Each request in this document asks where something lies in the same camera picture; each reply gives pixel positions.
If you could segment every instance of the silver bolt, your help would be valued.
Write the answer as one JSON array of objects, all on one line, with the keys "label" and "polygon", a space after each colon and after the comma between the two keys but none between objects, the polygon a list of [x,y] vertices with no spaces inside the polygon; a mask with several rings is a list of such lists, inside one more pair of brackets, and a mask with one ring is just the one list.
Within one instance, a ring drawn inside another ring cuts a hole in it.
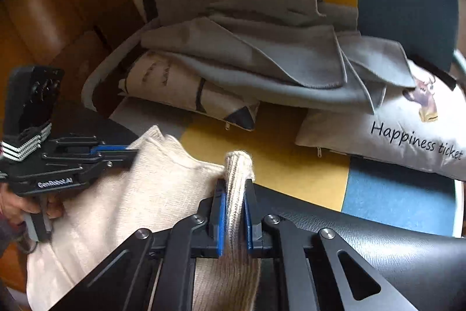
[{"label": "silver bolt", "polygon": [[277,215],[269,214],[266,216],[266,218],[269,223],[272,223],[272,224],[280,223],[280,218]]},{"label": "silver bolt", "polygon": [[149,237],[151,232],[147,228],[139,228],[136,232],[134,232],[136,238],[139,240],[144,240]]},{"label": "silver bolt", "polygon": [[332,230],[331,228],[324,228],[324,229],[321,229],[321,236],[324,238],[324,239],[332,239],[335,237],[335,231]]},{"label": "silver bolt", "polygon": [[201,223],[204,222],[204,217],[202,215],[198,215],[196,213],[194,215],[192,215],[191,218],[193,218],[194,223],[196,223],[196,224],[201,224]]}]

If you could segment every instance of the black leather surface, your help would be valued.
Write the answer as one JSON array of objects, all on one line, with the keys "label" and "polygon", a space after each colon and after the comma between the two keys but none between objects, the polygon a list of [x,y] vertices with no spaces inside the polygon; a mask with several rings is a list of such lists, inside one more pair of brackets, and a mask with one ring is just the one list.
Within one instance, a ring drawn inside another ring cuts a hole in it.
[{"label": "black leather surface", "polygon": [[[317,232],[331,227],[419,311],[466,309],[466,239],[413,232],[346,215],[256,186],[262,215]],[[271,260],[262,260],[256,310],[276,309]]]}]

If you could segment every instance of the gray blanket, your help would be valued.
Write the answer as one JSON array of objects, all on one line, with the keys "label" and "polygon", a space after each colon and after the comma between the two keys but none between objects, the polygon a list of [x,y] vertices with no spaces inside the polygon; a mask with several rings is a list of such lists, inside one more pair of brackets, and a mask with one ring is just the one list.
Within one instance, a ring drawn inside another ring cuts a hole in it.
[{"label": "gray blanket", "polygon": [[415,83],[398,42],[356,26],[357,9],[322,0],[223,0],[144,33],[141,44],[239,95],[373,113],[387,86]]}]

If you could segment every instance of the deer print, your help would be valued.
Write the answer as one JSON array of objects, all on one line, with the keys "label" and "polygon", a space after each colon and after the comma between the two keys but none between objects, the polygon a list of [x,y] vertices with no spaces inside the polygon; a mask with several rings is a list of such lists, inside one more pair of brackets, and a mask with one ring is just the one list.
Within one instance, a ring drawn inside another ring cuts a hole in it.
[{"label": "deer print", "polygon": [[437,106],[434,99],[434,83],[435,77],[429,79],[429,82],[423,82],[414,78],[416,88],[414,90],[403,90],[405,98],[411,102],[416,102],[421,105],[419,109],[419,117],[423,123],[434,122],[438,119]]}]

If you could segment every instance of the knitted garment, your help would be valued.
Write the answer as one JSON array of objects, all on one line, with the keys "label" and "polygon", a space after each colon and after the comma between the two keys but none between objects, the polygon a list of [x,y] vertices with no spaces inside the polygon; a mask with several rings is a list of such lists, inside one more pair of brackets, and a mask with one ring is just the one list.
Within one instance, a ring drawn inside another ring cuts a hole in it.
[{"label": "knitted garment", "polygon": [[197,259],[193,310],[252,310],[260,260],[247,253],[241,209],[251,157],[230,152],[225,167],[192,158],[171,136],[152,127],[130,148],[139,154],[129,171],[112,170],[89,189],[65,202],[49,243],[39,244],[27,261],[27,297],[33,311],[45,311],[82,280],[139,228],[173,227],[196,213],[212,196],[215,183],[227,183],[224,255]]}]

